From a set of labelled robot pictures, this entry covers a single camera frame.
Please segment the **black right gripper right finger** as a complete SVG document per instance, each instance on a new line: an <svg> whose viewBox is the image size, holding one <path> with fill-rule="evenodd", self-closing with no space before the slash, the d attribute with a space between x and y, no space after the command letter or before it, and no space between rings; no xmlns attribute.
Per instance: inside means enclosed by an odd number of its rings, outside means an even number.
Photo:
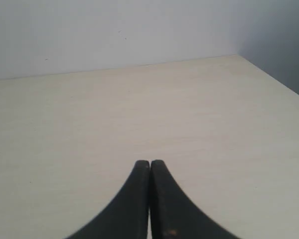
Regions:
<svg viewBox="0 0 299 239"><path fill-rule="evenodd" d="M166 164L150 165L150 224L153 239L234 239L182 191Z"/></svg>

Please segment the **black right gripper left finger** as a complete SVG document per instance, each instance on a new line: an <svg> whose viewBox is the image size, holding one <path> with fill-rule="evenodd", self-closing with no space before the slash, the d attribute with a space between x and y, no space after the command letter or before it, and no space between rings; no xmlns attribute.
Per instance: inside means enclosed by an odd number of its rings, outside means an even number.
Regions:
<svg viewBox="0 0 299 239"><path fill-rule="evenodd" d="M146 239L150 164L138 160L111 202L70 239Z"/></svg>

